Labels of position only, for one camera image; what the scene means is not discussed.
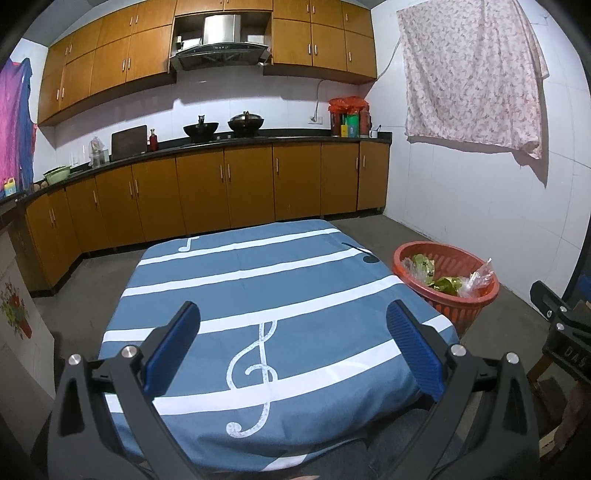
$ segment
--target blue tablecloth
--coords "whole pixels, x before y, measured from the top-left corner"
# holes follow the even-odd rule
[[[195,302],[200,332],[156,409],[196,465],[282,469],[416,398],[386,329],[395,299],[457,342],[444,316],[323,220],[173,240],[142,257],[100,357],[140,345]],[[107,400],[125,447],[140,455],[116,396]]]

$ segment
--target pink cloth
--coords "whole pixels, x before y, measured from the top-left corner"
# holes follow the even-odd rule
[[[542,156],[540,91],[548,76],[517,0],[429,0],[398,11],[406,134]]]

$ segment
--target plastic basket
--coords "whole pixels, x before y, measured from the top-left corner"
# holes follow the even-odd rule
[[[475,298],[464,299],[441,293],[419,283],[402,265],[404,258],[412,258],[416,254],[426,255],[435,261],[436,278],[469,277],[485,262],[465,250],[436,242],[410,242],[401,245],[394,252],[392,272],[438,312],[445,315],[454,324],[457,334],[462,337],[480,311],[499,294],[498,278],[495,275],[490,285],[482,288],[479,296]]]

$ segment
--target stainless steel range hood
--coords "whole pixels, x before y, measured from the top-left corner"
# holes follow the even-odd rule
[[[240,41],[240,15],[206,17],[202,38],[201,44],[181,48],[172,56],[170,63],[176,70],[195,70],[225,65],[256,65],[265,63],[270,57],[266,45]]]

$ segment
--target countertop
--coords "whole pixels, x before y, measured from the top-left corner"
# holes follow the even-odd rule
[[[359,143],[360,141],[377,142],[384,144],[392,144],[391,132],[379,132],[378,138],[341,138],[332,137],[330,130],[324,129],[265,129],[260,130],[258,136],[253,138],[227,138],[231,136],[231,132],[223,132],[216,134],[216,140],[206,143],[194,144],[189,137],[179,138],[176,140],[168,140],[160,142],[160,150],[155,152],[147,152],[141,155],[125,158],[115,162],[109,162],[98,168],[88,168],[80,171],[75,171],[68,178],[58,183],[54,183],[39,192],[29,194],[16,194],[6,199],[0,200],[0,206],[6,201],[16,200],[17,204],[24,204],[32,202],[37,197],[46,193],[51,193],[57,189],[63,188],[67,185],[81,181],[87,177],[92,177],[104,171],[113,168],[124,167],[133,163],[140,163],[148,160],[156,160],[163,157],[171,157],[173,155],[198,153],[207,150],[215,150],[218,148],[228,147],[248,147],[253,145],[269,145],[276,143],[295,143],[295,142],[334,142],[334,143]]]

